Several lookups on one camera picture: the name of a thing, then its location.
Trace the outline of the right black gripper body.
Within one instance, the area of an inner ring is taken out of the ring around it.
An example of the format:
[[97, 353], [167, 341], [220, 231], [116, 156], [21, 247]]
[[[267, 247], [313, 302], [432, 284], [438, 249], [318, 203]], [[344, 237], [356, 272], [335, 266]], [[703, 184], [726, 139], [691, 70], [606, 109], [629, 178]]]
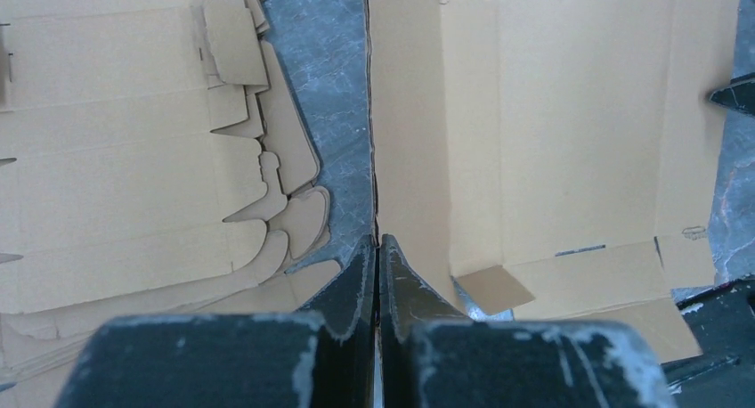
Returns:
[[678, 307], [702, 355], [662, 366], [677, 406], [754, 408], [754, 280], [706, 290]]

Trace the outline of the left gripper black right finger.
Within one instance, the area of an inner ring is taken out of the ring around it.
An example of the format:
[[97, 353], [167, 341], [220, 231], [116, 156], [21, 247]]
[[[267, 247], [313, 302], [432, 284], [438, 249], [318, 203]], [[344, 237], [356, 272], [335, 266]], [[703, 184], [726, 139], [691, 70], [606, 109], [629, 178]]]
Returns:
[[384, 235], [378, 251], [387, 407], [672, 407], [654, 353], [608, 321], [475, 321]]

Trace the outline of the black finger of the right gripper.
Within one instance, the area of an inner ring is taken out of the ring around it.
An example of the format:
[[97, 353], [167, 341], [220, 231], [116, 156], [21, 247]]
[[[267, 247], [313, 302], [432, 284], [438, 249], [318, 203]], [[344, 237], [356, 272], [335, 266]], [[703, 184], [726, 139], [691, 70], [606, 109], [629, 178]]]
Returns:
[[708, 100], [718, 106], [754, 117], [754, 77], [755, 73], [749, 73], [734, 78], [727, 86], [712, 91]]

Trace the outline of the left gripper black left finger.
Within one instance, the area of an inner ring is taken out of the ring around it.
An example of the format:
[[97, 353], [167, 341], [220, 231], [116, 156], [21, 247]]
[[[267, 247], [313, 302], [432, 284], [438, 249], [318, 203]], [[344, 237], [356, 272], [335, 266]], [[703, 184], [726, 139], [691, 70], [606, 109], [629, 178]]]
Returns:
[[375, 265], [347, 267], [292, 313], [131, 315], [90, 338], [59, 407], [369, 407]]

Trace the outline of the cardboard box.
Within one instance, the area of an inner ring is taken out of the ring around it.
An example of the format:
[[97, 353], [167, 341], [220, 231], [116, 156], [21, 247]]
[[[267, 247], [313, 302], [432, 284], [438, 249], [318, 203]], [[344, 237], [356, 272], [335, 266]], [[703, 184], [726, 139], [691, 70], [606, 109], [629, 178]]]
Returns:
[[368, 0], [379, 229], [455, 307], [699, 355], [739, 2]]

